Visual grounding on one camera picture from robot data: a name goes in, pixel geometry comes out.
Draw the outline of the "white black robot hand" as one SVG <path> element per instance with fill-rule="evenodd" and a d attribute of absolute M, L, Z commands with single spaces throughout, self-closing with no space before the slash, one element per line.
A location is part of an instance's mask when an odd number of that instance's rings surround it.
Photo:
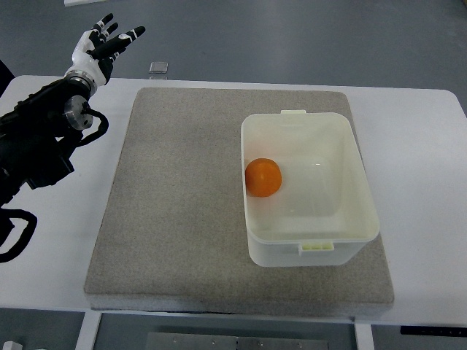
<path fill-rule="evenodd" d="M 118 29 L 113 18 L 114 15 L 109 13 L 83 33 L 72 53 L 72 65 L 64 76 L 83 82 L 91 96 L 108 83 L 119 55 L 146 31 L 144 26 L 137 26 L 111 37 Z"/>

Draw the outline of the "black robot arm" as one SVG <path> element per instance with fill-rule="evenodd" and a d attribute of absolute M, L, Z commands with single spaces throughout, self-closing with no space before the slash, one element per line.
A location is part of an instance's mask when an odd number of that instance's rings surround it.
<path fill-rule="evenodd" d="M 70 157 L 76 148 L 107 132 L 106 117 L 88 106 L 92 94 L 83 78 L 62 78 L 1 117 L 1 205 L 9 203 L 24 184 L 34 190 L 61 181 L 74 171 Z M 98 130 L 86 137 L 66 116 L 66 104 L 73 97 L 82 99 L 81 110 L 101 120 Z"/>

